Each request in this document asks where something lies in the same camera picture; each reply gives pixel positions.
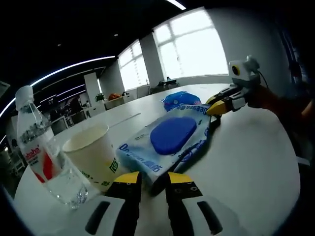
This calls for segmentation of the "person's right hand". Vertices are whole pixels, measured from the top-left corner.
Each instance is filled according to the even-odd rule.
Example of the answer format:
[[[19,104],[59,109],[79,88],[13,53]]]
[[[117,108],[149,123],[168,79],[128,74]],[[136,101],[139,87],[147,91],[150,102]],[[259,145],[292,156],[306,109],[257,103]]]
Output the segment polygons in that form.
[[[274,94],[264,86],[258,86],[248,96],[248,106],[252,108],[271,108]]]

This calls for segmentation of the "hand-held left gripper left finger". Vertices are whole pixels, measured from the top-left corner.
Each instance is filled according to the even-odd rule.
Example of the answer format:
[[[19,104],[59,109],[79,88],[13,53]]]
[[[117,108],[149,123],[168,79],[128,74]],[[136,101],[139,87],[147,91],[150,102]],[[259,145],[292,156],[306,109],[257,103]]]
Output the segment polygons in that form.
[[[139,218],[142,174],[127,173],[114,180],[104,196],[78,211],[80,236],[133,236]]]

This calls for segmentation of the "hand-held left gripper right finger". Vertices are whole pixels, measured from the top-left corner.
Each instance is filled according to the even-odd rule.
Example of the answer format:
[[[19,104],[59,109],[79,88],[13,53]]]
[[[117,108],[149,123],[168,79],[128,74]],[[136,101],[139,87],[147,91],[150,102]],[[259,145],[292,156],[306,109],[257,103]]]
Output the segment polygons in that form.
[[[167,173],[168,218],[174,236],[242,236],[238,216],[216,198],[204,196],[184,174]]]

